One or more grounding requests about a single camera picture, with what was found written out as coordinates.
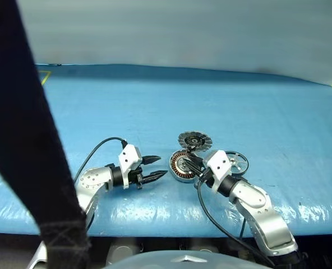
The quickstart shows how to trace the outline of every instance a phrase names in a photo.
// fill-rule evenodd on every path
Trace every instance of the black cable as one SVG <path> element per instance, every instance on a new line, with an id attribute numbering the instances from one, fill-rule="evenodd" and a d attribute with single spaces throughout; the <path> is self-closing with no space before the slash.
<path id="1" fill-rule="evenodd" d="M 122 144 L 122 147 L 124 148 L 126 145 L 127 145 L 127 142 L 126 140 L 122 139 L 122 138 L 119 138 L 119 137 L 110 137 L 110 138 L 107 138 L 105 140 L 102 140 L 100 143 L 98 143 L 98 145 L 96 147 L 94 147 L 94 149 L 89 153 L 89 155 L 86 157 L 85 161 L 82 163 L 82 165 L 80 166 L 79 170 L 77 171 L 75 177 L 74 177 L 74 184 L 75 182 L 77 181 L 78 177 L 80 176 L 82 170 L 84 169 L 85 165 L 87 164 L 87 162 L 90 160 L 90 158 L 93 156 L 93 154 L 95 153 L 96 150 L 98 150 L 98 148 L 110 141 L 110 140 L 119 140 L 121 141 L 121 144 Z"/>
<path id="2" fill-rule="evenodd" d="M 239 239 L 242 239 L 243 233 L 245 232 L 245 227 L 246 227 L 246 219 L 243 219 L 241 232 L 239 233 Z"/>
<path id="3" fill-rule="evenodd" d="M 234 237 L 232 234 L 230 234 L 228 231 L 226 231 L 210 214 L 210 212 L 208 211 L 208 209 L 205 206 L 205 202 L 202 199 L 202 195 L 201 195 L 201 186 L 203 184 L 203 181 L 199 181 L 199 184 L 197 186 L 197 194 L 199 196 L 199 201 L 201 204 L 202 209 L 204 210 L 204 213 L 206 214 L 206 216 L 209 218 L 209 220 L 225 235 L 227 235 L 230 239 L 234 240 L 235 242 L 237 242 L 238 244 L 240 244 L 241 246 L 243 246 L 244 248 L 248 249 L 250 252 L 252 252 L 255 256 L 261 258 L 262 260 L 264 260 L 265 262 L 267 262 L 267 264 L 269 266 L 271 266 L 272 268 L 274 268 L 274 263 L 270 260 L 270 258 L 268 258 L 266 255 L 264 255 L 263 253 L 261 253 L 260 251 L 258 251 L 257 249 L 255 249 L 254 247 L 246 244 L 245 242 L 239 240 L 238 238 Z"/>

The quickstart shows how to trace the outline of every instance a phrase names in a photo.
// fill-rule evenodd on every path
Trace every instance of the copper coil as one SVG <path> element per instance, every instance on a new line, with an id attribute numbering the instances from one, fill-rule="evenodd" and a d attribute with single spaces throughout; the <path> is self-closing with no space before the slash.
<path id="1" fill-rule="evenodd" d="M 187 154 L 183 151 L 181 152 L 177 152 L 176 154 L 174 154 L 171 158 L 171 169 L 174 171 L 174 173 L 180 177 L 180 178 L 186 178 L 186 179 L 190 179 L 193 178 L 195 175 L 192 172 L 187 172 L 187 171 L 183 171 L 183 169 L 181 169 L 178 164 L 177 161 L 181 158 L 181 157 L 185 157 L 187 158 Z"/>

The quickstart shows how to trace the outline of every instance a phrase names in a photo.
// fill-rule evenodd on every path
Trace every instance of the silver robot arm segment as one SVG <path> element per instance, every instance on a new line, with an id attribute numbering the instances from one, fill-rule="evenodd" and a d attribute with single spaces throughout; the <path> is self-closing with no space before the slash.
<path id="1" fill-rule="evenodd" d="M 286 255 L 298 249 L 287 224 L 263 189 L 240 180 L 232 188 L 229 200 L 245 217 L 258 247 L 267 256 Z"/>

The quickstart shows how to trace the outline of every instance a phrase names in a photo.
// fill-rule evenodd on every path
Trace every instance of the black strap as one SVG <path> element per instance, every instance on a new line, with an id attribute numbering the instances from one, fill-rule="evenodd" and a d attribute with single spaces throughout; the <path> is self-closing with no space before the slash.
<path id="1" fill-rule="evenodd" d="M 0 0 L 0 173 L 39 225 L 49 268 L 71 268 L 75 253 L 84 268 L 85 214 L 15 0 Z"/>

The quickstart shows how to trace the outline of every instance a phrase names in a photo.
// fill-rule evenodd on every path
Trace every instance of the metal disc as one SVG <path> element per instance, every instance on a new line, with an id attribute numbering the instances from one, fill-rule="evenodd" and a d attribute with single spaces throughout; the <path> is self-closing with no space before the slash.
<path id="1" fill-rule="evenodd" d="M 193 183 L 195 175 L 188 166 L 185 164 L 185 159 L 190 160 L 187 157 L 186 150 L 179 150 L 172 154 L 170 158 L 170 171 L 174 178 L 184 183 Z"/>
<path id="2" fill-rule="evenodd" d="M 225 151 L 231 163 L 231 172 L 234 176 L 244 175 L 248 169 L 249 163 L 247 158 L 241 153 L 235 151 Z"/>
<path id="3" fill-rule="evenodd" d="M 178 136 L 178 142 L 184 149 L 206 151 L 212 146 L 211 138 L 205 133 L 188 131 Z"/>

